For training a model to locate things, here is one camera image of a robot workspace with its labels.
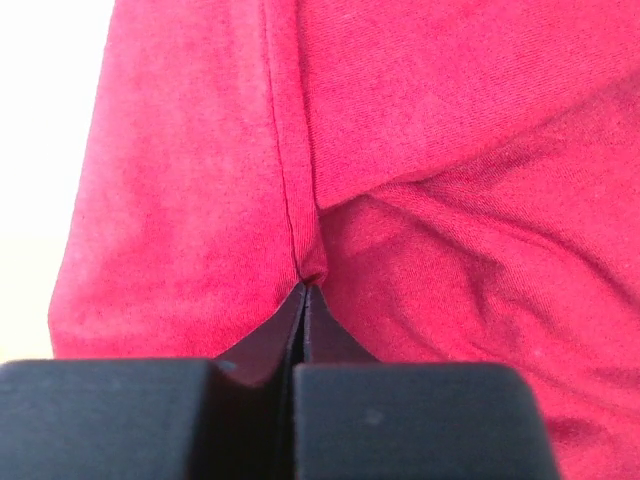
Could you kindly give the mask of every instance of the garment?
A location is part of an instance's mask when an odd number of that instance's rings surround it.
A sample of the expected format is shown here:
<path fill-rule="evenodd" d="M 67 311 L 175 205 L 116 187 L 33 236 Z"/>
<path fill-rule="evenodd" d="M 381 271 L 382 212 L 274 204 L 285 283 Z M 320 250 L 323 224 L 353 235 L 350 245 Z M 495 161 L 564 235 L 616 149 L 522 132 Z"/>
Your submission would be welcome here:
<path fill-rule="evenodd" d="M 566 478 L 640 471 L 640 3 L 119 0 L 59 358 L 215 356 L 299 281 L 495 361 Z"/>

